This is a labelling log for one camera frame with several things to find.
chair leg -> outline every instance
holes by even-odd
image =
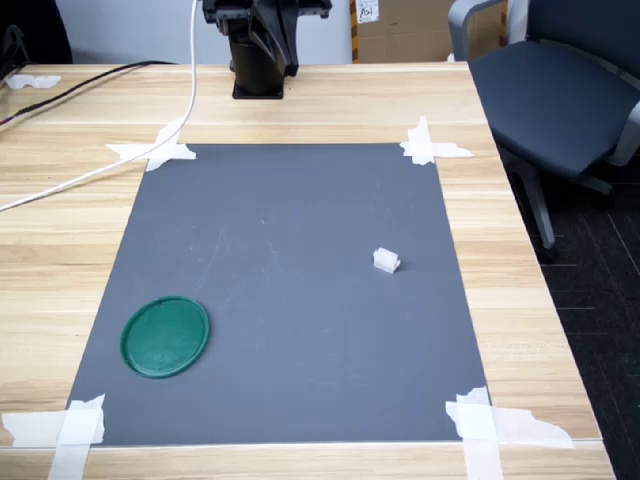
[[[609,195],[611,193],[611,184],[600,180],[599,178],[592,177],[583,173],[575,178],[570,179],[571,183],[581,185],[589,190],[601,193],[602,195]]]
[[[518,165],[516,171],[520,175],[520,178],[522,178],[522,183],[524,184],[524,189],[529,199],[529,205],[531,205],[536,226],[542,238],[542,246],[550,250],[553,248],[556,238],[553,234],[553,227],[551,226],[551,219],[549,218],[549,211],[547,210],[547,202],[544,199],[542,185],[540,185],[540,176],[533,167],[524,162]]]

chair seat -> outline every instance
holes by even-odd
[[[575,177],[615,148],[640,92],[579,53],[520,42],[471,62],[496,143]]]

label on box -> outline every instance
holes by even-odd
[[[356,0],[358,23],[377,22],[380,19],[378,0]]]

cardboard box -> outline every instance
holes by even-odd
[[[453,52],[447,17],[454,0],[379,0],[379,20],[357,25],[360,63],[442,62]],[[471,58],[499,48],[502,5],[469,21]]]

white cable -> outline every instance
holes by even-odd
[[[3,205],[0,207],[0,212],[9,210],[10,208],[17,207],[19,205],[23,205],[25,203],[32,202],[34,200],[38,200],[39,198],[48,197],[49,195],[65,190],[70,186],[75,185],[76,183],[80,183],[83,180],[86,180],[87,178],[93,177],[95,175],[100,175],[101,173],[112,170],[116,167],[119,167],[120,165],[124,165],[125,163],[133,162],[134,160],[138,160],[139,158],[145,157],[146,155],[149,155],[151,152],[155,151],[157,148],[160,148],[162,145],[167,143],[171,139],[171,137],[173,137],[174,135],[180,132],[180,130],[187,123],[187,120],[189,120],[189,117],[191,116],[191,112],[193,110],[193,105],[195,104],[195,101],[196,101],[196,35],[195,35],[195,31],[196,31],[196,13],[197,13],[198,1],[199,0],[193,0],[193,5],[191,7],[191,101],[189,102],[189,108],[187,108],[187,113],[185,113],[184,119],[182,120],[180,125],[175,129],[175,131],[171,135],[167,136],[162,142],[154,145],[144,153],[136,155],[135,157],[132,157],[132,158],[125,158],[123,160],[119,160],[117,162],[112,163],[111,165],[107,165],[106,167],[98,168],[97,170],[93,170],[92,172],[88,172],[88,173],[85,173],[84,175],[80,175],[79,177],[76,177],[72,180],[68,180],[64,183],[61,183],[60,185],[48,188],[47,190],[43,190],[40,193],[29,195],[28,197]]]

